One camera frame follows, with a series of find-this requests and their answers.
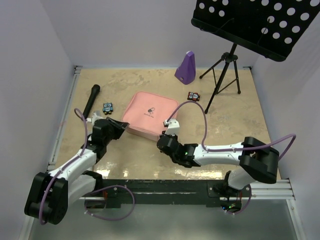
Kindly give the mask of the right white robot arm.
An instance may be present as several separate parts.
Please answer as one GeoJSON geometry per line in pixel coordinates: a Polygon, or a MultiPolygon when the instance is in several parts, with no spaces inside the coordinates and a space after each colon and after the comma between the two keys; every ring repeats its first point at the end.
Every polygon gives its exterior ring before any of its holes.
{"type": "Polygon", "coordinates": [[[177,136],[163,134],[156,143],[173,163],[185,168],[206,165],[234,165],[225,177],[223,192],[235,196],[245,186],[257,181],[264,184],[277,182],[279,152],[254,137],[231,145],[202,146],[197,143],[181,144],[177,136]]]}

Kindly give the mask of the pink medicine kit case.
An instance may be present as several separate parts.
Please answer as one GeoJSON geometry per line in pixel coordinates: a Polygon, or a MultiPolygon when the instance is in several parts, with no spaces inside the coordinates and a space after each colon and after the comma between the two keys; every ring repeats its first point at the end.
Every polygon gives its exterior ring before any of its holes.
{"type": "Polygon", "coordinates": [[[179,105],[175,99],[140,91],[132,97],[121,121],[129,123],[128,133],[156,142],[165,130],[164,121],[179,105]]]}

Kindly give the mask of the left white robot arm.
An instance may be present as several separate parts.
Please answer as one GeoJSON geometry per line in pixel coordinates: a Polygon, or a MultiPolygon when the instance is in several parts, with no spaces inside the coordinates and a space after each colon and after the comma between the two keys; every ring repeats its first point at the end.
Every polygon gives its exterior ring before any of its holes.
{"type": "Polygon", "coordinates": [[[84,144],[70,160],[55,170],[35,175],[24,214],[39,219],[41,224],[57,225],[79,198],[99,196],[104,190],[103,177],[91,168],[106,154],[108,144],[118,140],[129,125],[110,117],[96,119],[92,132],[85,135],[84,144]]]}

